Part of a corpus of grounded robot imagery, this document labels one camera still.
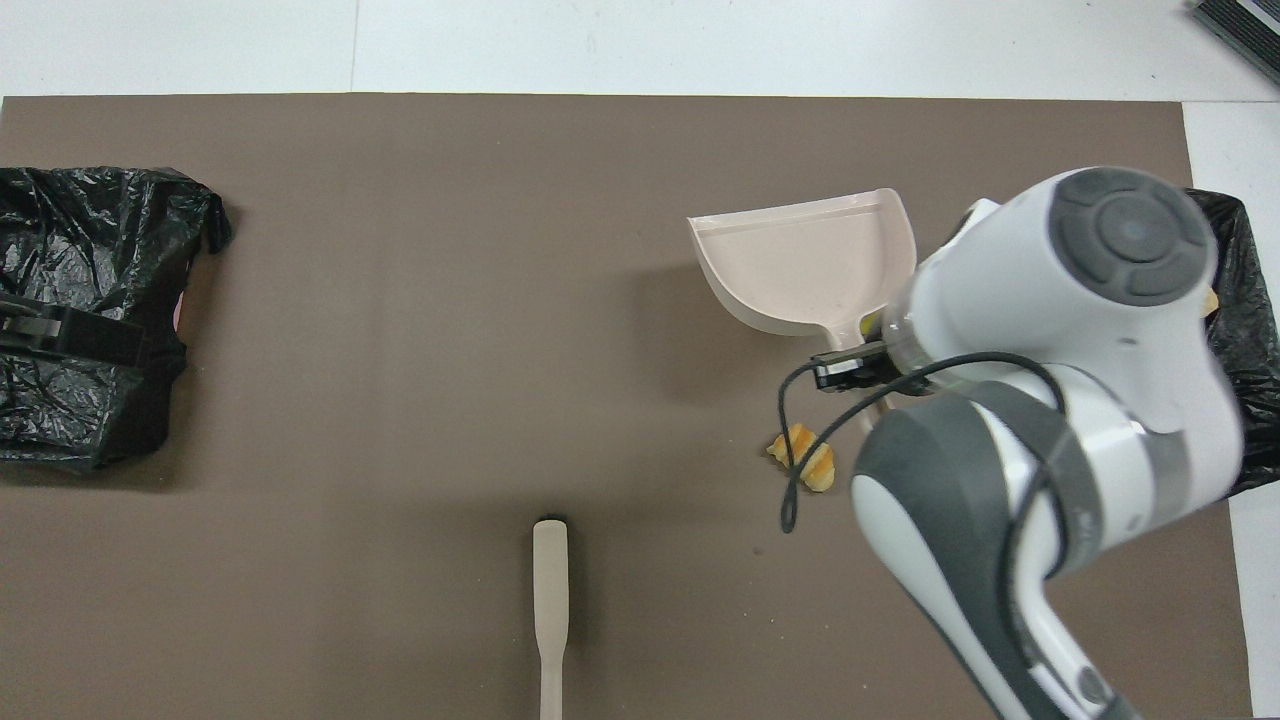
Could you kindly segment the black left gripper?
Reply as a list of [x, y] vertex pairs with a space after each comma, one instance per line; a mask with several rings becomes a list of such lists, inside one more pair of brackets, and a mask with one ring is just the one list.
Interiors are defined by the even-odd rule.
[[4, 355], [114, 366], [145, 364], [145, 329], [129, 322], [17, 295], [1, 296], [1, 316]]

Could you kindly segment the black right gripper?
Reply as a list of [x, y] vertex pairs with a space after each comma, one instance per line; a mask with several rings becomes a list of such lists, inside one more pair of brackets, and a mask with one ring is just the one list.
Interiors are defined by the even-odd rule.
[[813, 355], [810, 369], [815, 387], [827, 393], [874, 389], [902, 377], [883, 340]]

